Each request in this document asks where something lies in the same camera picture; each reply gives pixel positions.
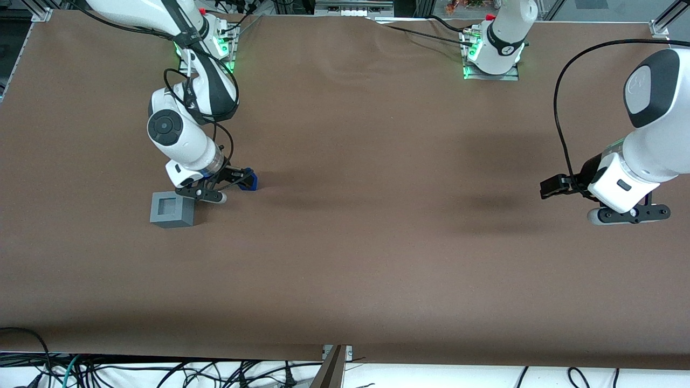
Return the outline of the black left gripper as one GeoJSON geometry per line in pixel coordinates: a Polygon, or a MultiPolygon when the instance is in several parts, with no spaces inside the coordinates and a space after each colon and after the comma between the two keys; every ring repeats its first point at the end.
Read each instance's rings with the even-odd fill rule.
{"type": "Polygon", "coordinates": [[[553,196],[569,196],[572,189],[593,202],[598,199],[589,191],[589,185],[594,181],[601,164],[601,156],[594,156],[584,162],[578,174],[573,178],[566,174],[557,174],[550,178],[550,182],[540,182],[540,197],[542,200],[553,196]]]}

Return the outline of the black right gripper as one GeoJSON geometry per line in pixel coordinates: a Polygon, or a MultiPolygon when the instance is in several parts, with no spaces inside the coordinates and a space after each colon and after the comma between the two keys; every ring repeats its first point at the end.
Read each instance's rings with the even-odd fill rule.
{"type": "Polygon", "coordinates": [[[252,174],[254,172],[250,168],[240,169],[227,165],[207,179],[207,192],[222,192],[231,187],[239,187],[242,191],[252,191],[252,174]],[[222,182],[228,184],[217,187],[222,182]]]}

